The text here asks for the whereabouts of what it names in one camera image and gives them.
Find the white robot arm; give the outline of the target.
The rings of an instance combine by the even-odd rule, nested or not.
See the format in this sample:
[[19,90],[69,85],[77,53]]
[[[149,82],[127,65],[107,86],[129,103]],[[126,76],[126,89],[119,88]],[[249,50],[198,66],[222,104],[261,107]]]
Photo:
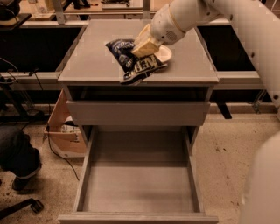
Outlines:
[[[161,8],[135,40],[143,57],[181,40],[197,25],[226,18],[270,99],[280,106],[280,20],[259,0],[173,0]],[[280,224],[280,133],[255,153],[241,197],[238,224]]]

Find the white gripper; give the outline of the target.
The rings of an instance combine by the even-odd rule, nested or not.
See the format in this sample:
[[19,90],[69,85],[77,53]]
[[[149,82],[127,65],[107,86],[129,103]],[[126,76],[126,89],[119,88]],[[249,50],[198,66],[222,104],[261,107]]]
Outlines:
[[138,58],[149,56],[159,51],[161,43],[170,46],[185,35],[174,20],[170,5],[166,4],[154,15],[151,24],[141,30],[131,52]]

